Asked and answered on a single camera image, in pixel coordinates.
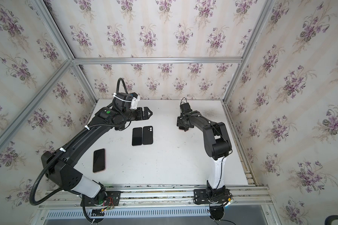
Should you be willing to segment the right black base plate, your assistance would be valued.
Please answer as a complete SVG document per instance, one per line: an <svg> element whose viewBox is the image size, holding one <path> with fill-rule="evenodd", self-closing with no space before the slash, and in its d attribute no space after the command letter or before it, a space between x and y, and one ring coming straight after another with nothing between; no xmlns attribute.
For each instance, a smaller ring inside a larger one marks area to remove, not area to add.
<svg viewBox="0 0 338 225"><path fill-rule="evenodd" d="M214 192L206 189L195 189L193 191L193 202L196 205L202 204L227 204L232 200L232 194L229 189L216 190Z"/></svg>

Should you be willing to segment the pink-cased phone near left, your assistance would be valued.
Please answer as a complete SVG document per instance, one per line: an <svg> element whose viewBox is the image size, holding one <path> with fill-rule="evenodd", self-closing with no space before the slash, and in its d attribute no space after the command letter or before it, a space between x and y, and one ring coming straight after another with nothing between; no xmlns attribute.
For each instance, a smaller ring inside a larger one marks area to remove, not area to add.
<svg viewBox="0 0 338 225"><path fill-rule="evenodd" d="M93 173L102 172L106 169L105 149L95 150L93 154Z"/></svg>

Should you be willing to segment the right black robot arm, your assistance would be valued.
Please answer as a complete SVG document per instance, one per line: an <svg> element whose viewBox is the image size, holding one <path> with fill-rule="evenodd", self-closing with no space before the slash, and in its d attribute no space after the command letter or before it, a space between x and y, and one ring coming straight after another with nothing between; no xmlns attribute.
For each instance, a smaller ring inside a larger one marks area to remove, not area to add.
<svg viewBox="0 0 338 225"><path fill-rule="evenodd" d="M199 111L192 110L188 102L181 101L177 127L185 132L196 127L202 132L205 152L213 161L213 172L207 180L206 193L208 196L224 194L225 163L227 157L232 154L226 125L207 119Z"/></svg>

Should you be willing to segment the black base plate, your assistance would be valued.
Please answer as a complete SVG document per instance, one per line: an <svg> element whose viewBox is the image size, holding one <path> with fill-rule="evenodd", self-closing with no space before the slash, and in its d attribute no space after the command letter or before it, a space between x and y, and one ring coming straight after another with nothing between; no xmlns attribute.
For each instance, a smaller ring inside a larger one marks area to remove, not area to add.
<svg viewBox="0 0 338 225"><path fill-rule="evenodd" d="M80 206L85 207L114 207L119 205L121 191L103 191L99 192L94 198L84 196L84 200L80 203Z"/></svg>
<svg viewBox="0 0 338 225"><path fill-rule="evenodd" d="M202 204L227 204L232 200L232 194L229 189L216 190L214 192L206 189L195 189L193 191L193 202L196 205Z"/></svg>

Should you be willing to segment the aluminium rail base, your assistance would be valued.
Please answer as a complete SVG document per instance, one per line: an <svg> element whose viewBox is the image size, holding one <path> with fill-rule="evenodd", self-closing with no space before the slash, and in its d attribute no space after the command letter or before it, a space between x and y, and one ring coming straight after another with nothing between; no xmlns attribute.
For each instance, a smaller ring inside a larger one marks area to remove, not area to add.
<svg viewBox="0 0 338 225"><path fill-rule="evenodd" d="M195 194L203 186L112 186L108 192L119 191L120 195L112 195L99 208L113 206L120 208L140 207L175 207L175 206L217 206L223 204L229 197L222 197L216 203L204 200L205 191ZM232 205L272 205L273 201L266 187L242 186L228 187L232 194ZM82 198L69 192L61 191L39 205L39 209L80 209Z"/></svg>

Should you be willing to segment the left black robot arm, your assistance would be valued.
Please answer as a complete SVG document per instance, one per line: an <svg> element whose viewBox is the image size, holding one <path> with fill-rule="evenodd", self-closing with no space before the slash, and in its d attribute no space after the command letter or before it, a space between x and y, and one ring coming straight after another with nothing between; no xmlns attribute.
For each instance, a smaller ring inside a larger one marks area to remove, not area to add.
<svg viewBox="0 0 338 225"><path fill-rule="evenodd" d="M153 114L148 107L138 107L141 97L137 93L115 93L111 104L101 108L87 125L64 146L55 152L45 152L41 156L43 170L33 184L31 204L40 204L60 191L91 198L97 204L107 199L104 186L75 169L84 153L111 129L119 130L126 123L148 120ZM43 177L58 186L58 189L41 200L35 200L36 189Z"/></svg>

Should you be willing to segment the aluminium frame cage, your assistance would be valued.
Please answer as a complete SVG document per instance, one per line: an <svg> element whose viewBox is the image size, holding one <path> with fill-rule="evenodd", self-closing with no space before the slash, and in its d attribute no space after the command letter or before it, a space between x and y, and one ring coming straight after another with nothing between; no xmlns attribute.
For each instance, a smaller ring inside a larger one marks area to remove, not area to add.
<svg viewBox="0 0 338 225"><path fill-rule="evenodd" d="M187 63L236 63L238 64L232 80L227 87L224 97L222 99L223 104L228 104L230 97L233 95L234 89L239 82L239 74L242 72L245 64L248 63L250 54L255 49L255 45L264 29L264 26L271 14L275 1L265 1L256 24L252 30L251 37L247 41L247 46L241 57L138 57L138 58L76 58L73 55L67 41L64 39L59 27L55 23L52 15L46 7L44 1L33 1L33 7L38 12L39 17L48 29L49 34L52 36L54 42L58 44L60 51L66 57L66 61L55 71L51 78L45 82L44 86L39 92L30 100L27 106L25 106L18 114L17 117L9 124L8 128L0 136L0 153L16 135L19 129L23 126L29 116L38 108L44 98L48 95L51 88L57 83L69 69L72 69L74 74L79 79L79 84L89 95L89 98L94 102L98 102L93 89L80 70L80 65L94 65L94 64L159 64L159 63L174 63L174 64L187 64Z"/></svg>

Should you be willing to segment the black phone case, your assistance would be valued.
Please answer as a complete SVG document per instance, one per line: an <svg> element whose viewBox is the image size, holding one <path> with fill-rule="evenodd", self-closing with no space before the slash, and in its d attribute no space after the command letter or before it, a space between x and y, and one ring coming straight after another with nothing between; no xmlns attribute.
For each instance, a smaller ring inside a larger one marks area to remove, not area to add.
<svg viewBox="0 0 338 225"><path fill-rule="evenodd" d="M151 145L153 144L153 127L152 126L145 126L143 127L143 134L142 134L142 144L143 145Z"/></svg>

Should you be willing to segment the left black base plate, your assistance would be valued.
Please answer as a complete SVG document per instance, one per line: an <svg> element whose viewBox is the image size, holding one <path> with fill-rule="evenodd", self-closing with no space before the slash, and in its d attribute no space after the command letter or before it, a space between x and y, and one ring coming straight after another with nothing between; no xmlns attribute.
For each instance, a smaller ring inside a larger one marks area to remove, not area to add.
<svg viewBox="0 0 338 225"><path fill-rule="evenodd" d="M85 207L114 207L119 205L121 191L103 191L99 192L94 198L84 196L84 200L80 203L80 206Z"/></svg>

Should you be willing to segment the white vented grille strip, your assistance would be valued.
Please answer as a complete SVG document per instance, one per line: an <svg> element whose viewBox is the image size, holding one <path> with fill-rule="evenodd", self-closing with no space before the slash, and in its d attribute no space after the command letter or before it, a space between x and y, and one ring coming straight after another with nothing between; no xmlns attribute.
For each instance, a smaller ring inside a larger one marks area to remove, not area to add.
<svg viewBox="0 0 338 225"><path fill-rule="evenodd" d="M147 217L191 217L209 216L207 207L159 207L159 208L116 208L105 212L95 213L87 210L87 215L92 219L99 218L147 218ZM84 212L78 210L50 210L47 220L55 219L84 219Z"/></svg>

